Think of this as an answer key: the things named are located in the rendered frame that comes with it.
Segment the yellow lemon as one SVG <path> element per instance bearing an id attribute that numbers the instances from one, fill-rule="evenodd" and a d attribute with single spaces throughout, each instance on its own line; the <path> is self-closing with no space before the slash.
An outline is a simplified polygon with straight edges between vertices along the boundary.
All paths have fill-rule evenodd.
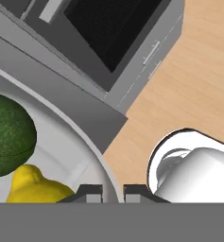
<path id="1" fill-rule="evenodd" d="M 47 179 L 37 166 L 23 164 L 13 174 L 6 203 L 54 203 L 74 194 L 67 185 Z"/>

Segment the grey cabinet with drawers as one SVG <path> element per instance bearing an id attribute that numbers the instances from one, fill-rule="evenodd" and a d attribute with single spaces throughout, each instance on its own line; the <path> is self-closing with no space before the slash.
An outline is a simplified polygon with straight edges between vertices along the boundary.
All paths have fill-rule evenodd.
<path id="1" fill-rule="evenodd" d="M 104 101 L 121 113 L 126 113 L 138 94 L 148 83 L 148 77 L 156 64 L 166 57 L 181 35 L 184 0 L 164 0 L 157 12 L 147 21 L 136 43 L 141 42 L 119 79 L 115 82 Z M 146 65 L 144 57 L 152 45 L 160 41 Z"/>

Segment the grey oven with black window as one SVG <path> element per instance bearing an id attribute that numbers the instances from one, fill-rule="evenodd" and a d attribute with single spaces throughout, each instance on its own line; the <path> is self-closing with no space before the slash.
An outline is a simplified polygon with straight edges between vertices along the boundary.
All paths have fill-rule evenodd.
<path id="1" fill-rule="evenodd" d="M 47 23 L 38 0 L 25 23 L 108 92 L 141 45 L 137 37 L 164 0 L 66 0 Z"/>

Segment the white rounded object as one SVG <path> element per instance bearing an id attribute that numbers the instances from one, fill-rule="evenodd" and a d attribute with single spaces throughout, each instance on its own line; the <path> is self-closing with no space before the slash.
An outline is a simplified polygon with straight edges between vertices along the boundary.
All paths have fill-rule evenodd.
<path id="1" fill-rule="evenodd" d="M 147 186 L 173 203 L 224 203 L 224 143 L 194 129 L 170 132 L 151 152 Z"/>

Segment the green avocado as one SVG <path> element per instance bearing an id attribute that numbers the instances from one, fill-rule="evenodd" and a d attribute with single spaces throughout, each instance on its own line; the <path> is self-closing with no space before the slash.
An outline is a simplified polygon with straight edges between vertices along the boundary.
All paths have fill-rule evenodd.
<path id="1" fill-rule="evenodd" d="M 0 95 L 0 177 L 24 164 L 36 144 L 37 131 L 28 112 L 16 101 Z"/>

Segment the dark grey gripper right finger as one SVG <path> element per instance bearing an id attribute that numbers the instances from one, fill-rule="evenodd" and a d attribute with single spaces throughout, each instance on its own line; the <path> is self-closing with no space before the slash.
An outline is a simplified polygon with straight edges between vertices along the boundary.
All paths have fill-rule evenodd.
<path id="1" fill-rule="evenodd" d="M 125 203 L 168 203 L 152 194 L 145 184 L 125 184 L 123 192 Z"/>

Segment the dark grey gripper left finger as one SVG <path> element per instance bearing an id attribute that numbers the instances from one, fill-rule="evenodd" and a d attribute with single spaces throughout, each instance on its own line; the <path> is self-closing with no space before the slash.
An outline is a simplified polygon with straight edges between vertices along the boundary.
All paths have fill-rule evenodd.
<path id="1" fill-rule="evenodd" d="M 81 184 L 77 192 L 60 202 L 102 203 L 103 186 L 101 184 Z"/>

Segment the white round vegetable container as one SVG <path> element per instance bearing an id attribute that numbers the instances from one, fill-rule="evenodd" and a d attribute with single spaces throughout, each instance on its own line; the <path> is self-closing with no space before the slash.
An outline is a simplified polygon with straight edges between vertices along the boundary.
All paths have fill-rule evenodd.
<path id="1" fill-rule="evenodd" d="M 28 162 L 46 178 L 73 190 L 82 184 L 101 184 L 105 202 L 124 200 L 102 153 L 64 112 L 1 69 L 0 94 L 21 104 L 33 119 L 37 145 Z"/>

